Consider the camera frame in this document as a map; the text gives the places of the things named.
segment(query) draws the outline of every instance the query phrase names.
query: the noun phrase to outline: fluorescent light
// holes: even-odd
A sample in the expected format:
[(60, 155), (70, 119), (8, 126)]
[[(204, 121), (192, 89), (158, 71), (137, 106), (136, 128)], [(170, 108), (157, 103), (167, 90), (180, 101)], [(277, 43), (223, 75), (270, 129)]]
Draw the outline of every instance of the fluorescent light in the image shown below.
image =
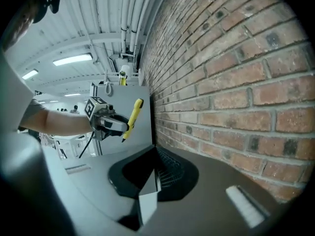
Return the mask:
[(33, 69), (31, 72), (29, 72), (29, 73), (27, 73), (26, 75), (24, 75), (24, 76), (22, 77), (22, 79), (27, 80), (27, 79), (29, 79), (30, 77), (36, 75), (37, 73), (38, 73), (38, 71), (37, 71), (36, 69)]
[(80, 94), (80, 93), (65, 94), (65, 97), (68, 97), (68, 96), (77, 96), (77, 95), (81, 95), (81, 94)]
[(56, 60), (53, 62), (53, 64), (55, 66), (59, 66), (59, 65), (73, 63), (73, 62), (86, 61), (86, 60), (92, 60), (92, 56), (90, 54), (83, 54), (79, 56)]

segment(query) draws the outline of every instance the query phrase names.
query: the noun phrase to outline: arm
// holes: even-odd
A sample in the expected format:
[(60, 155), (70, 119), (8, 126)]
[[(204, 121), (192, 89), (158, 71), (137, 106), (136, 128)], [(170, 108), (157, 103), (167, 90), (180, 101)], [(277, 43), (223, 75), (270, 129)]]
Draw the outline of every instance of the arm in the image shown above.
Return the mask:
[(90, 122), (85, 115), (68, 114), (67, 112), (42, 109), (21, 123), (22, 127), (37, 132), (71, 136), (92, 131)]

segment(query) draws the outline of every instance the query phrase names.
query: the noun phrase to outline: brick wall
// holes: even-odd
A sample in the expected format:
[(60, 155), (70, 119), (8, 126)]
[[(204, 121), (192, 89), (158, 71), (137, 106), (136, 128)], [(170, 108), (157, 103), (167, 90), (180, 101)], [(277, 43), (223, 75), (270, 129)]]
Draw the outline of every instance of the brick wall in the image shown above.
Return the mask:
[(283, 0), (164, 0), (140, 62), (157, 143), (223, 160), (289, 200), (315, 159), (314, 67)]

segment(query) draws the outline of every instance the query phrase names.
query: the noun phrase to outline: ceiling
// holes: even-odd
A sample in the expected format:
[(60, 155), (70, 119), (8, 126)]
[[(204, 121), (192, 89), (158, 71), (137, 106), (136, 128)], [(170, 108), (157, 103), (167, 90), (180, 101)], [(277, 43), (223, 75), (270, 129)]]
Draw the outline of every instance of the ceiling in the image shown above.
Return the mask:
[[(150, 0), (140, 44), (146, 41), (161, 1)], [(36, 76), (26, 80), (33, 90), (57, 96), (88, 93), (91, 82), (101, 81), (106, 70), (113, 72), (108, 57), (121, 52), (122, 4), (123, 0), (61, 0), (57, 14), (48, 9), (46, 16), (32, 24), (27, 34), (6, 52), (9, 64), (20, 76), (38, 70)], [(53, 65), (57, 59), (85, 53), (91, 53), (93, 60)]]

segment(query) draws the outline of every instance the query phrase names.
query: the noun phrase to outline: black cable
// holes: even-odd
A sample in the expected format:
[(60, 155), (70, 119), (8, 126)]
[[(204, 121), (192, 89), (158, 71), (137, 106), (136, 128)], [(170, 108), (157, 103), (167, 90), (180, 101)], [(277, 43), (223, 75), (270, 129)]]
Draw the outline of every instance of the black cable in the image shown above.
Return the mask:
[(79, 155), (79, 158), (81, 158), (81, 156), (83, 155), (84, 151), (85, 151), (85, 150), (87, 149), (87, 147), (89, 146), (89, 144), (90, 144), (90, 142), (91, 142), (91, 140), (92, 140), (93, 135), (94, 135), (94, 131), (92, 132), (92, 135), (91, 135), (91, 137), (90, 137), (88, 143), (85, 145), (83, 151), (82, 151), (81, 154)]

